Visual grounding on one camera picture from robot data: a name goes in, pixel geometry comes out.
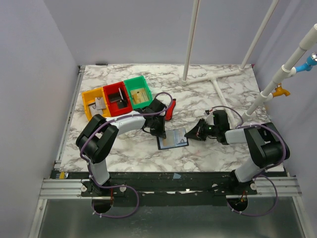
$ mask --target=gray floor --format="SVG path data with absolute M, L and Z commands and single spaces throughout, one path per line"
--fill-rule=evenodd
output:
M 259 213 L 272 198 L 257 198 L 248 212 Z M 132 208 L 113 208 L 123 214 Z M 281 198 L 270 215 L 249 218 L 228 207 L 141 207 L 125 219 L 100 219 L 92 215 L 89 200 L 51 200 L 41 227 L 41 238 L 302 238 L 292 198 Z

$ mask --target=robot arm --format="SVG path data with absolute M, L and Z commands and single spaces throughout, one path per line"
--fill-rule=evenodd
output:
M 89 159 L 91 173 L 98 184 L 104 184 L 109 179 L 106 157 L 118 135 L 131 130 L 149 127 L 151 135 L 166 138 L 164 128 L 165 117 L 151 115 L 153 113 L 161 112 L 164 108 L 166 108 L 165 104 L 158 99 L 154 99 L 149 106 L 137 111 L 132 111 L 126 115 L 126 118 L 115 120 L 115 122 L 106 125 L 100 130 L 100 133 L 102 133 L 101 137 L 98 138 L 95 135 L 88 142 L 84 148 L 83 154 Z M 140 114 L 149 114 L 149 116 L 141 116 Z M 101 115 L 93 116 L 76 140 L 76 145 L 80 150 L 82 150 L 88 138 L 105 122 L 106 119 Z
M 209 124 L 210 117 L 213 118 L 213 125 Z M 278 133 L 274 124 L 264 123 Z M 281 141 L 274 133 L 262 127 L 245 127 L 239 129 L 230 129 L 227 114 L 223 110 L 214 111 L 206 120 L 200 119 L 198 124 L 189 131 L 187 138 L 205 141 L 207 136 L 212 136 L 223 145 L 247 143 L 250 151 L 250 158 L 239 168 L 233 170 L 230 174 L 233 187 L 240 183 L 251 181 L 252 178 L 266 169 L 269 165 L 276 165 L 283 154 Z M 283 141 L 286 148 L 286 157 L 290 156 L 289 148 Z

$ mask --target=open box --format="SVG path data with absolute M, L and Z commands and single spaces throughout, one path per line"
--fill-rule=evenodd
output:
M 130 98 L 123 82 L 104 86 L 103 90 L 112 117 L 116 117 L 132 111 Z
M 144 76 L 124 80 L 124 85 L 128 92 L 133 109 L 146 107 L 153 101 L 152 93 L 147 85 Z M 146 94 L 147 101 L 136 103 L 136 101 L 134 100 L 134 96 L 131 94 L 131 92 L 136 92 L 138 89 L 141 89 Z
M 96 88 L 96 89 L 93 89 L 93 90 L 90 90 L 90 91 L 83 92 L 81 94 L 81 96 L 83 97 L 85 114 L 86 114 L 88 120 L 91 120 L 91 118 L 93 117 L 91 115 L 91 112 L 90 112 L 90 109 L 89 109 L 89 105 L 91 103 L 95 102 L 95 98 L 103 98 L 104 99 L 106 108 L 102 109 L 102 111 L 103 111 L 102 116 L 105 117 L 105 118 L 111 117 L 111 114 L 110 114 L 110 111 L 109 111 L 109 107 L 108 107 L 107 102 L 106 102 L 106 98 L 105 98 L 105 94 L 104 94 L 103 88 Z

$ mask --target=marble surface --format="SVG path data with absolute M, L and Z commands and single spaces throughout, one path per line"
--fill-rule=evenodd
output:
M 238 69 L 237 65 L 193 65 L 188 78 L 206 76 L 216 72 Z M 88 120 L 84 113 L 81 93 L 104 85 L 143 75 L 153 96 L 161 91 L 170 93 L 177 99 L 173 119 L 167 121 L 165 129 L 185 127 L 191 130 L 204 111 L 221 105 L 219 96 L 211 82 L 201 82 L 180 86 L 182 65 L 109 65 L 87 66 L 77 98 L 70 130 L 62 154 L 61 171 L 86 172 L 87 165 L 79 157 L 75 141 Z M 243 113 L 259 93 L 253 70 L 248 65 L 241 75 L 218 80 L 228 104 Z M 160 96 L 168 104 L 166 96 Z M 256 110 L 251 123 L 268 122 L 264 107 Z M 249 157 L 247 145 L 221 145 L 216 140 L 189 140 L 189 146 L 158 150 L 157 139 L 141 130 L 131 131 L 116 138 L 112 150 L 106 158 L 111 172 L 229 172 L 239 167 Z M 283 167 L 274 168 L 282 171 Z

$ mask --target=orange faucet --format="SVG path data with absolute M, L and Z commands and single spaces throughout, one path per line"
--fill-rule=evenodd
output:
M 282 84 L 279 83 L 277 85 L 277 87 L 275 88 L 275 92 L 272 93 L 273 94 L 273 97 L 278 97 L 278 96 L 281 96 L 281 95 L 285 95 L 286 97 L 291 95 L 291 93 L 289 91 L 287 91 L 286 89 L 282 88 Z

